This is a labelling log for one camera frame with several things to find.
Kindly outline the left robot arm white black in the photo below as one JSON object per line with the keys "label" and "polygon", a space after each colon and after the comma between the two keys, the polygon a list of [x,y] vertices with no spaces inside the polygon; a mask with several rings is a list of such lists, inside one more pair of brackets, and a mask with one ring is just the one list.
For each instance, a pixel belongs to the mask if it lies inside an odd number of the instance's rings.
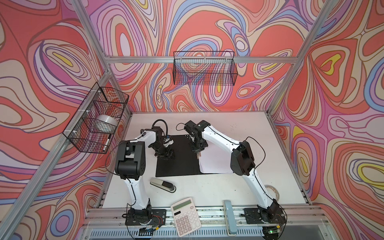
{"label": "left robot arm white black", "polygon": [[153,149],[155,156],[162,160],[174,158],[174,150],[171,149],[173,140],[168,134],[168,125],[163,130],[157,126],[158,122],[166,123],[163,119],[157,119],[149,129],[143,129],[140,135],[132,140],[119,143],[115,174],[128,186],[132,203],[128,204],[134,211],[151,211],[150,198],[148,197],[143,175],[146,169],[146,149]]}

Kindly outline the printed paper sheets stack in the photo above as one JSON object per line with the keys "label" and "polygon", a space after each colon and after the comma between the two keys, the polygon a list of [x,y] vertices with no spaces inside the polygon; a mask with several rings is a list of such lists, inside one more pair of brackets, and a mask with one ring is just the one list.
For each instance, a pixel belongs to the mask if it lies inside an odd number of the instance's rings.
{"label": "printed paper sheets stack", "polygon": [[213,132],[202,133],[202,137],[208,147],[199,153],[200,171],[203,174],[232,174],[231,156],[235,145]]}

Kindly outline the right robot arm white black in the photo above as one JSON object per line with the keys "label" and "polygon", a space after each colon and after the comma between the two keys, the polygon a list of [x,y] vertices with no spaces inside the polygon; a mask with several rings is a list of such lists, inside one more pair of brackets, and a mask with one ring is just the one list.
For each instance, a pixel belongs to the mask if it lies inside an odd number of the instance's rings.
{"label": "right robot arm white black", "polygon": [[258,212],[265,223],[272,222],[281,209],[276,199],[273,199],[257,173],[255,157],[247,140],[236,141],[215,129],[207,121],[194,123],[188,121],[184,130],[190,135],[190,146],[193,152],[200,153],[207,148],[208,142],[225,151],[224,160],[229,162],[232,172],[241,176],[257,199]]}

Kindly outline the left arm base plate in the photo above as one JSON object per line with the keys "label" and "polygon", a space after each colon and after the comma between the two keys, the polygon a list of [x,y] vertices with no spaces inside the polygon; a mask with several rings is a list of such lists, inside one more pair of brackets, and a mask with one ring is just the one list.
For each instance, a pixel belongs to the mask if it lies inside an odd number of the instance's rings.
{"label": "left arm base plate", "polygon": [[152,226],[158,227],[166,223],[167,210],[135,210],[128,209],[128,212],[122,215],[126,226]]}

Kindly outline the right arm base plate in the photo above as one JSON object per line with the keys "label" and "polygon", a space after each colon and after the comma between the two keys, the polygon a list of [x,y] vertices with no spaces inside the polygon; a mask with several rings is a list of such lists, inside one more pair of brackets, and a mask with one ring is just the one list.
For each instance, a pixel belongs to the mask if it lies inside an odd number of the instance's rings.
{"label": "right arm base plate", "polygon": [[284,225],[287,222],[286,214],[282,208],[278,208],[273,214],[258,208],[244,208],[244,216],[247,224]]}

